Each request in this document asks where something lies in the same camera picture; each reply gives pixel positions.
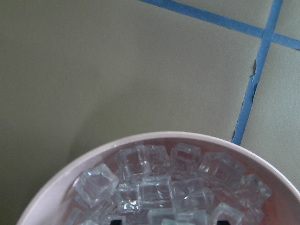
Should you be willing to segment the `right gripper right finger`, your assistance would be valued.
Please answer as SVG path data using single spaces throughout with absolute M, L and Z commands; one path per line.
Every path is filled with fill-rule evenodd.
M 217 225 L 231 225 L 227 220 L 218 220 Z

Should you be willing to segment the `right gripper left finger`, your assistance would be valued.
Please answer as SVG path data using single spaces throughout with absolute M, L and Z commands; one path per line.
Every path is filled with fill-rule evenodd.
M 123 219 L 113 219 L 110 221 L 110 225 L 125 225 Z

